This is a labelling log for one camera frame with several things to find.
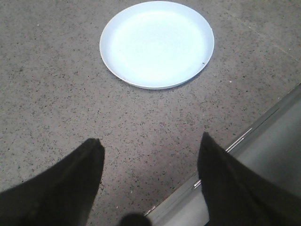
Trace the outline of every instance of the plate rim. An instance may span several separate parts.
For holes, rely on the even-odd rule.
[[[102,54],[102,48],[101,48],[101,43],[102,43],[102,37],[103,37],[103,34],[105,33],[105,30],[107,29],[107,27],[110,26],[110,23],[115,19],[115,17],[119,14],[121,14],[122,12],[124,11],[127,11],[129,10],[130,8],[133,8],[133,7],[137,7],[139,5],[142,5],[142,4],[159,4],[159,3],[168,3],[168,4],[175,4],[175,5],[179,5],[180,7],[185,7],[185,8],[188,8],[189,10],[193,10],[195,11],[202,19],[204,19],[204,21],[206,22],[206,24],[208,25],[208,27],[210,28],[210,31],[211,31],[211,36],[212,36],[212,49],[210,51],[210,54],[208,55],[208,59],[204,62],[203,66],[191,77],[189,77],[188,79],[185,79],[184,81],[181,81],[181,82],[177,82],[177,83],[173,83],[173,84],[170,84],[168,86],[143,86],[143,85],[139,85],[137,83],[134,83],[134,82],[131,82],[131,81],[128,81],[124,78],[121,78],[119,75],[117,75],[117,73],[113,72],[112,69],[108,66],[107,62],[105,61],[105,58],[103,57],[103,54]],[[100,37],[100,40],[99,40],[99,51],[100,51],[100,55],[101,55],[101,59],[103,61],[103,63],[105,64],[105,66],[107,67],[107,69],[109,69],[109,71],[114,74],[116,77],[118,77],[120,80],[132,85],[132,86],[135,86],[135,87],[138,87],[138,88],[142,88],[142,89],[152,89],[152,90],[156,90],[156,89],[170,89],[170,88],[173,88],[173,87],[177,87],[177,86],[180,86],[186,82],[188,82],[189,80],[195,78],[197,75],[199,75],[199,73],[207,66],[207,64],[209,63],[212,55],[213,55],[213,51],[214,51],[214,46],[215,46],[215,41],[214,41],[214,33],[213,33],[213,30],[212,30],[212,27],[210,26],[210,24],[208,23],[208,21],[199,13],[197,12],[196,10],[186,6],[186,5],[183,5],[181,3],[177,3],[177,2],[172,2],[172,1],[147,1],[147,2],[142,2],[142,3],[138,3],[138,4],[135,4],[135,5],[132,5],[130,7],[127,7],[125,9],[123,9],[122,11],[118,12],[116,15],[114,15],[109,21],[108,23],[106,24],[106,26],[104,27],[103,31],[102,31],[102,34],[101,34],[101,37]]]

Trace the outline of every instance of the terrazzo floor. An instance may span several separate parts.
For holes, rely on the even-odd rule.
[[[196,172],[204,130],[226,147],[301,81],[301,1],[177,0],[211,25],[209,64],[173,89],[130,86],[102,62],[99,39],[140,2],[0,2],[0,191],[100,138],[105,166],[87,225],[113,226]]]

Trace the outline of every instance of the plate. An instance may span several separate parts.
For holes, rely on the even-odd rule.
[[[144,89],[178,86],[209,62],[214,35],[195,10],[169,1],[140,3],[115,15],[99,48],[109,70]]]

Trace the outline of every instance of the speckled floor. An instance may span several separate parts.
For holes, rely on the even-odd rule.
[[[105,67],[99,38],[139,2],[0,2],[1,191],[98,137],[106,160],[88,224],[112,226],[196,171],[204,130],[226,146],[301,81],[299,0],[177,0],[210,23],[210,63],[177,88],[132,87]]]

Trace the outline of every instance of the floor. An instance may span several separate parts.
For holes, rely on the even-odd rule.
[[[140,2],[1,1],[1,191],[97,137],[106,159],[88,225],[115,225],[193,175],[204,130],[226,147],[301,81],[299,0],[177,0],[210,23],[209,64],[173,89],[132,87],[105,67],[99,38]]]

